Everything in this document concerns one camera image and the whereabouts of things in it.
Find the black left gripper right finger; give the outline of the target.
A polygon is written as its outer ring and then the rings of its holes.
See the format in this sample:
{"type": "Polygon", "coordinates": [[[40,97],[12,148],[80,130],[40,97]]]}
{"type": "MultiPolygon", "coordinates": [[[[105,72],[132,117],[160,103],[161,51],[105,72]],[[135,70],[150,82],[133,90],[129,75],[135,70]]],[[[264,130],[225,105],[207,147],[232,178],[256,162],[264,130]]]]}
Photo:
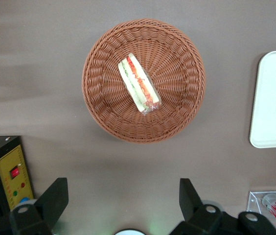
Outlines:
{"type": "Polygon", "coordinates": [[[179,204],[184,216],[171,235],[215,235],[223,217],[213,204],[204,204],[189,179],[181,178],[179,204]]]}

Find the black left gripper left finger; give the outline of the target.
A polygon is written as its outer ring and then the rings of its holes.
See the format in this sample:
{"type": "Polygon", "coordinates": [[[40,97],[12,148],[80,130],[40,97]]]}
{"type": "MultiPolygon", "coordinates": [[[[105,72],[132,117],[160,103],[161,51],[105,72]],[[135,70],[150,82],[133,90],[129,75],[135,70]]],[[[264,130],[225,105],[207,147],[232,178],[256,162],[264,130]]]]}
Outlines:
{"type": "Polygon", "coordinates": [[[12,234],[51,235],[68,202],[68,180],[57,178],[34,203],[20,203],[11,211],[12,234]]]}

